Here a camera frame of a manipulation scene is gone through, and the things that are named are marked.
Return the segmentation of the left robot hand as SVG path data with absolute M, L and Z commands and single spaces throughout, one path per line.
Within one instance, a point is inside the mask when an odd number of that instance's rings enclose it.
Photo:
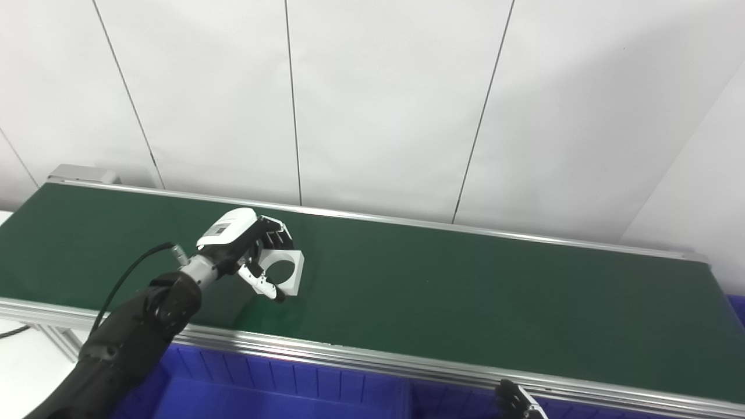
M 258 294 L 283 302 L 285 293 L 271 283 L 259 265 L 263 250 L 293 250 L 287 226 L 252 208 L 233 209 L 208 228 L 197 241 L 197 254 L 210 260 L 217 278 L 237 274 Z

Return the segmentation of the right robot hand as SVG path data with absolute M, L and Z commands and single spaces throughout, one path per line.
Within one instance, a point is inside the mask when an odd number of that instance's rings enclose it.
M 498 418 L 548 418 L 542 406 L 512 380 L 501 379 L 495 387 Z

